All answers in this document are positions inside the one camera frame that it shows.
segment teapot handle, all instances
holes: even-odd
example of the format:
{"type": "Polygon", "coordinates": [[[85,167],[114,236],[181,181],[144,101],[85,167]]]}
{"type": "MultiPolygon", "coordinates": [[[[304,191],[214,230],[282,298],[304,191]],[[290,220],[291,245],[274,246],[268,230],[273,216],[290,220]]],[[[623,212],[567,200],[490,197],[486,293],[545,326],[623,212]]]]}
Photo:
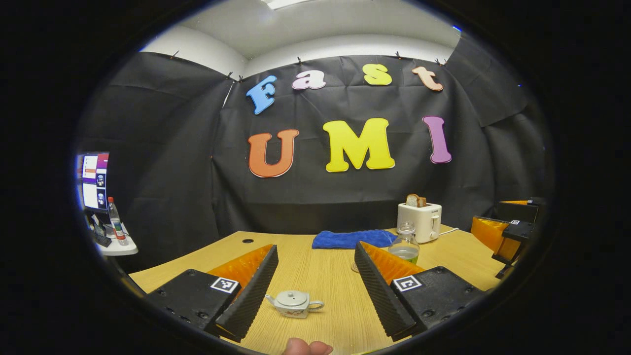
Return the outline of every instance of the teapot handle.
{"type": "Polygon", "coordinates": [[[308,309],[309,309],[309,311],[315,311],[315,310],[321,309],[322,307],[324,307],[324,302],[322,302],[322,301],[311,301],[311,302],[309,302],[308,309]],[[318,307],[310,307],[312,304],[319,304],[319,306],[318,307]]]}

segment glass bottle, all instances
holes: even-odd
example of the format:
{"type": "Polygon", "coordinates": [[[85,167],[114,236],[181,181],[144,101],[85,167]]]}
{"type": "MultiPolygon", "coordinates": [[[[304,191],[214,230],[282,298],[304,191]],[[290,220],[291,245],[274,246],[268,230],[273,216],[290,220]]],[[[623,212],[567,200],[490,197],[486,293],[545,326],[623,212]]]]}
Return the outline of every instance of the glass bottle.
{"type": "Polygon", "coordinates": [[[397,228],[399,236],[388,247],[388,252],[407,260],[412,264],[418,261],[418,250],[420,247],[416,242],[415,227],[413,222],[403,222],[397,228]]]}

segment yellow letter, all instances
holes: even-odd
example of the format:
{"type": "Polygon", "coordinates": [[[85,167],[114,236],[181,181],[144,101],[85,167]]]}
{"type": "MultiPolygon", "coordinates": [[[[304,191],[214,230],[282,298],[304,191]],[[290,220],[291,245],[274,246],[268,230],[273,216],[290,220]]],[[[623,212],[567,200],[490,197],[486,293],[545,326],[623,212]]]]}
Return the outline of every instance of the yellow letter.
{"type": "Polygon", "coordinates": [[[388,121],[383,118],[371,118],[363,125],[362,134],[357,137],[344,121],[331,121],[322,127],[329,133],[331,141],[331,162],[326,164],[328,172],[347,171],[344,152],[356,169],[362,167],[366,152],[370,149],[370,158],[366,162],[369,169],[390,169],[394,159],[390,157],[386,136],[388,121]]]}
{"type": "Polygon", "coordinates": [[[392,82],[390,74],[386,73],[388,68],[381,64],[366,64],[362,67],[363,78],[371,85],[388,85],[392,82]]]}

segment toaster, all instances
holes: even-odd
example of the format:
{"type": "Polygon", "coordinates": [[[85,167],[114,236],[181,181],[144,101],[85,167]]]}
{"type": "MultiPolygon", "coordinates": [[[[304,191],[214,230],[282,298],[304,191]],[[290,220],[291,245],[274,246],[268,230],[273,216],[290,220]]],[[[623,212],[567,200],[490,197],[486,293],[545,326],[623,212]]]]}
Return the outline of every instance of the toaster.
{"type": "Polygon", "coordinates": [[[413,222],[416,228],[416,242],[427,243],[438,238],[441,216],[442,206],[434,203],[428,203],[424,207],[400,203],[396,225],[399,227],[403,222],[413,222]]]}

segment white wall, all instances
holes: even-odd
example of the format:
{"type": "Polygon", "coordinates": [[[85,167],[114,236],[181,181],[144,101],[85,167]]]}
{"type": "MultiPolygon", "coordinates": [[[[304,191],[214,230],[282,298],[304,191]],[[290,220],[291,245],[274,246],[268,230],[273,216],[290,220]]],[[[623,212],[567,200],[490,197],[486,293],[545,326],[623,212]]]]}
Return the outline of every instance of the white wall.
{"type": "Polygon", "coordinates": [[[244,75],[248,60],[231,47],[205,33],[183,26],[174,26],[149,43],[141,52],[157,52],[188,59],[231,78],[244,75]]]}
{"type": "Polygon", "coordinates": [[[296,63],[297,57],[303,61],[311,59],[380,54],[424,59],[441,63],[454,51],[453,48],[409,37],[390,35],[342,35],[323,39],[308,40],[275,49],[248,61],[237,51],[223,42],[183,26],[175,26],[162,33],[149,43],[143,52],[164,54],[177,53],[178,57],[217,70],[222,74],[232,73],[238,79],[258,74],[268,69],[296,63]]]}
{"type": "Polygon", "coordinates": [[[453,48],[427,42],[390,35],[343,35],[323,39],[308,40],[265,53],[251,59],[245,67],[244,77],[266,71],[271,68],[297,63],[309,59],[354,56],[362,54],[380,54],[394,56],[399,52],[401,57],[410,57],[441,63],[449,59],[453,48]]]}

